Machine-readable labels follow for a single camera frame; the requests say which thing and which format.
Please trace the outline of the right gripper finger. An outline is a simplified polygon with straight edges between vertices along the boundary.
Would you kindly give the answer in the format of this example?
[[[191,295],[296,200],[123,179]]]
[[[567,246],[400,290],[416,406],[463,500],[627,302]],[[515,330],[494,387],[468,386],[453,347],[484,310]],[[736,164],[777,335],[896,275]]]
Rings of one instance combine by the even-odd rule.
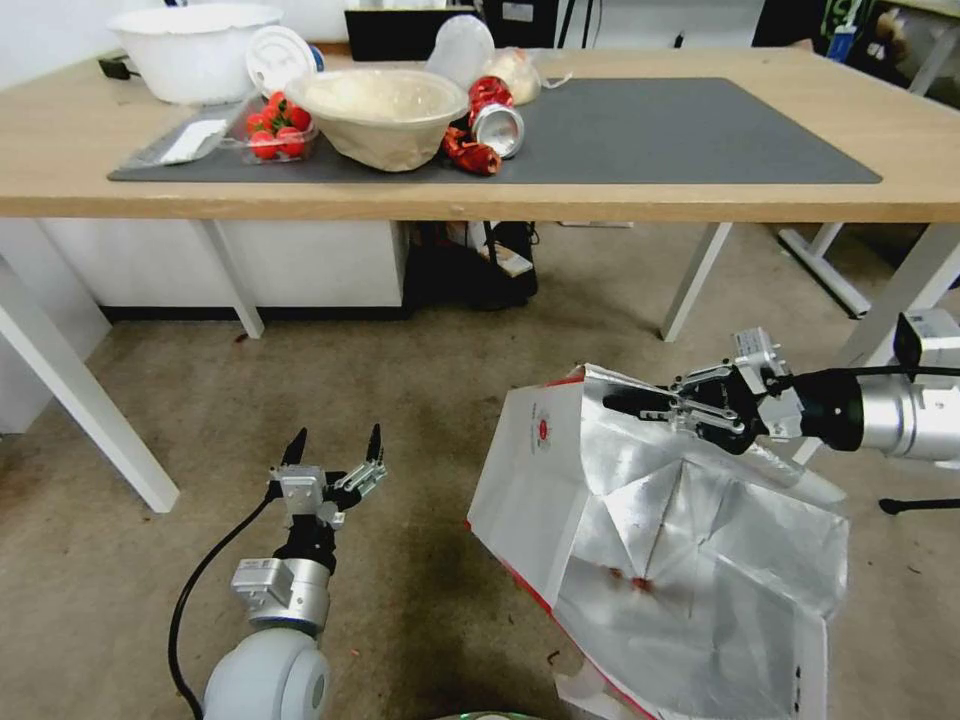
[[[613,373],[602,405],[640,420],[676,420],[694,413],[710,419],[739,420],[738,413],[723,398],[725,383],[733,370],[729,364],[716,365],[676,376],[668,385]]]
[[[731,412],[717,415],[697,409],[641,410],[637,417],[642,421],[665,422],[676,431],[693,433],[730,454],[743,454],[752,445],[750,428]]]

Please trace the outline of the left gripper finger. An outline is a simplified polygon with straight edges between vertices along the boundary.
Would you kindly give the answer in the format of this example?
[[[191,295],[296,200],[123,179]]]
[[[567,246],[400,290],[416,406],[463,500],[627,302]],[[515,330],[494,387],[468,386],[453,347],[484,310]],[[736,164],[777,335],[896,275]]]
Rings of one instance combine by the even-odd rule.
[[[287,444],[280,463],[270,468],[271,481],[280,482],[291,471],[297,470],[303,458],[308,437],[308,429],[302,427]]]
[[[383,456],[381,425],[375,423],[370,434],[365,460],[329,486],[329,500],[361,501],[387,476],[388,471]]]

